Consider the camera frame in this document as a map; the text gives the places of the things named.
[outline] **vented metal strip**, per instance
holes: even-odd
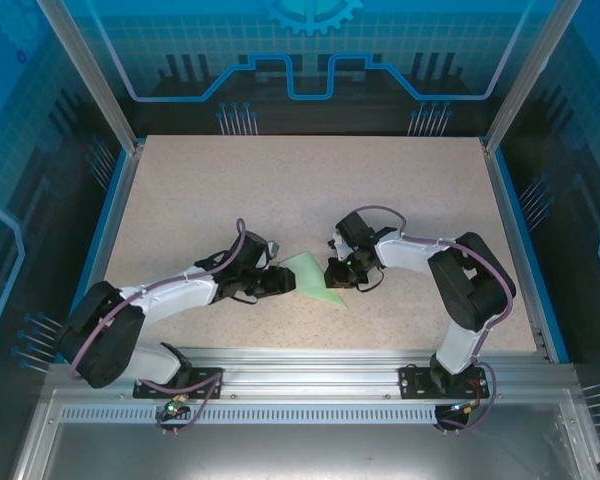
[[[153,424],[156,405],[64,406],[61,423]],[[170,423],[186,423],[188,414]],[[432,405],[210,405],[202,424],[434,424]]]

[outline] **blue printed backdrop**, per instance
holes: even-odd
[[[139,134],[244,133],[240,122],[229,128],[221,104],[247,102],[260,133],[475,135],[486,132],[553,3],[68,6]]]
[[[600,0],[583,0],[502,145],[571,359],[600,383]]]
[[[23,316],[67,314],[119,151],[35,0],[0,0],[0,478],[46,368],[18,331],[53,354]]]

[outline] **metal post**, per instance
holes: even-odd
[[[73,17],[71,17],[62,0],[37,1],[120,145],[127,152],[133,154],[137,145],[136,136],[100,71],[96,59],[84,41],[78,26],[73,21]]]
[[[562,34],[569,26],[580,2],[581,0],[558,0],[487,132],[485,143],[488,152],[495,151],[502,142]]]

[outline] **green foam piece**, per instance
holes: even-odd
[[[296,276],[296,291],[307,297],[330,303],[337,307],[347,308],[338,292],[328,289],[324,283],[324,272],[316,258],[309,252],[303,252],[280,264],[287,267]]]

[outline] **blue trim edge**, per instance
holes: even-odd
[[[109,217],[109,212],[111,211],[111,206],[113,205],[113,197],[116,194],[118,183],[120,183],[122,169],[124,168],[126,160],[127,152],[124,148],[122,148],[120,149],[118,162],[116,163],[116,168],[113,171],[113,176],[111,177],[111,183],[109,184],[109,190],[107,190],[107,196],[104,199],[104,204],[102,205],[102,210],[100,211],[100,217],[98,218],[96,230],[93,233],[93,239],[91,240],[91,246],[89,247],[89,252],[87,253],[87,259],[84,262],[82,275],[80,275],[80,281],[78,282],[78,287],[76,288],[76,294],[73,297],[73,303],[71,304],[71,311],[76,308],[80,300],[82,300],[82,297],[84,297],[85,293],[87,293],[87,282],[89,281],[89,276],[91,275],[91,270],[93,269],[96,255],[98,254],[100,244],[102,243],[104,227],[107,224],[107,218]]]
[[[522,209],[520,208],[520,203],[518,202],[516,192],[513,189],[513,182],[511,181],[511,176],[509,175],[509,169],[507,168],[507,165],[504,160],[504,155],[502,154],[502,150],[500,150],[500,147],[496,149],[495,156],[498,162],[498,168],[500,169],[500,173],[502,174],[502,180],[507,190],[507,196],[509,197],[509,201],[511,202],[511,208],[513,210],[513,215],[516,220],[516,225],[518,227],[518,231],[520,232],[520,237],[522,238],[524,253],[529,260],[531,274],[533,275],[533,279],[536,283],[538,296],[540,297],[540,303],[542,304],[542,309],[544,310],[545,317],[547,318],[549,335],[551,335],[551,340],[556,350],[558,361],[560,363],[569,363],[569,354],[567,353],[567,348],[564,345],[564,340],[562,338],[562,334],[560,333],[560,327],[558,326],[558,320],[556,319],[556,314],[553,310],[551,299],[549,298],[549,292],[547,291],[547,286],[545,285],[544,279],[542,278],[542,273],[540,272],[540,265],[538,264],[538,258],[536,257],[535,250],[533,249],[533,244],[531,243],[531,236],[529,235],[529,230],[527,229],[527,226],[524,223]]]

